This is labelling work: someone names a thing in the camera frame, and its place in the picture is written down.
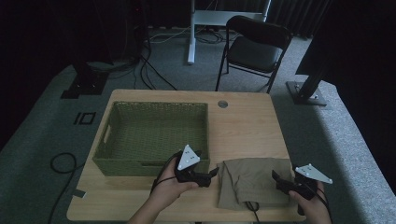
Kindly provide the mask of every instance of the gray carpet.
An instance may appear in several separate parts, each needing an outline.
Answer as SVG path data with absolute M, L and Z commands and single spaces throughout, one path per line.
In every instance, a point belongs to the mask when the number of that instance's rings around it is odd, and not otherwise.
M 333 179 L 326 185 L 334 223 L 392 223 L 396 199 L 347 113 L 336 88 L 321 82 L 319 89 L 329 103 L 326 107 L 295 105 L 286 81 L 304 81 L 296 68 L 310 41 L 294 37 L 271 90 L 276 114 L 293 163 L 312 163 Z M 180 91 L 213 91 L 223 44 L 197 43 L 195 64 L 187 65 L 188 39 L 172 38 L 152 44 L 149 62 Z M 101 63 L 96 66 L 106 67 Z M 147 89 L 136 69 L 112 73 L 102 95 L 81 95 L 61 100 L 76 73 L 65 68 L 49 84 L 28 118 L 0 154 L 0 223 L 47 223 L 69 175 L 56 174 L 50 160 L 71 152 L 82 164 L 92 145 L 107 100 L 115 89 Z M 157 90 L 172 88 L 153 69 L 143 78 Z M 261 91 L 263 77 L 232 70 L 222 78 L 220 91 Z M 76 123 L 78 113 L 95 115 L 92 124 Z M 56 167 L 73 167 L 69 158 L 56 160 Z M 66 218 L 72 193 L 81 170 L 54 210 L 52 223 L 72 223 Z

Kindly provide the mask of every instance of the table grommet hole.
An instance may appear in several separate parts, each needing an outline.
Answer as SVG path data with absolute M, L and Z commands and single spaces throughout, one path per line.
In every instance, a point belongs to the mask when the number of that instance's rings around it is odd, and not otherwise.
M 220 108 L 226 108 L 228 106 L 228 103 L 227 103 L 227 101 L 220 100 L 220 101 L 218 101 L 218 106 Z

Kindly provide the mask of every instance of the metal stand base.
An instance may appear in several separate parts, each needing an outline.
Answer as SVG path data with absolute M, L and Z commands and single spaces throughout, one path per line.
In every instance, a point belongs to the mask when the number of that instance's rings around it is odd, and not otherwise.
M 316 89 L 314 94 L 312 94 L 312 96 L 308 99 L 302 99 L 301 97 L 299 97 L 298 93 L 300 91 L 300 88 L 303 86 L 303 84 L 304 84 L 303 82 L 295 82 L 295 81 L 286 82 L 291 97 L 293 98 L 293 101 L 296 105 L 320 105 L 320 106 L 327 105 L 319 89 Z
M 96 79 L 92 84 L 81 85 L 78 76 L 74 79 L 69 90 L 64 91 L 61 99 L 78 99 L 80 95 L 100 95 L 106 85 L 109 73 L 95 73 Z

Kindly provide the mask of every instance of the chair seat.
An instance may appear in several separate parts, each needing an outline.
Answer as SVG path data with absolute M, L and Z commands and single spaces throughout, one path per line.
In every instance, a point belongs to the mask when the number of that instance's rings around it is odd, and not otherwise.
M 271 73 L 281 49 L 255 43 L 243 36 L 238 36 L 227 54 L 229 63 L 248 67 L 264 73 Z

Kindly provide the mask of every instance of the hand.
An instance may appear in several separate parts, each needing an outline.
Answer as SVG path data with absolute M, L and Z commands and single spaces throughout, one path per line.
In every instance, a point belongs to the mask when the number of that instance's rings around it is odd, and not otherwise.
M 322 197 L 323 199 L 324 194 L 324 186 L 323 183 L 318 181 L 318 195 Z M 297 203 L 304 209 L 304 213 L 306 216 L 306 219 L 310 224 L 331 224 L 331 219 L 329 215 L 329 211 L 327 210 L 326 206 L 324 203 L 317 197 L 315 196 L 312 198 L 310 201 L 305 199 L 303 196 L 301 196 L 299 193 L 291 190 L 289 191 L 289 195 L 292 199 L 297 201 Z
M 160 212 L 180 197 L 181 193 L 188 189 L 198 188 L 198 184 L 195 182 L 178 183 L 176 178 L 165 180 L 175 176 L 175 165 L 176 158 L 173 158 L 158 179 L 157 183 L 159 184 L 151 192 L 146 202 L 129 219 L 128 223 L 153 223 Z
M 175 177 L 176 158 L 173 158 L 157 183 L 170 177 Z M 172 204 L 180 194 L 189 190 L 198 188 L 195 182 L 179 183 L 176 178 L 168 179 L 158 184 L 148 197 L 148 201 L 156 205 L 157 209 L 162 211 Z

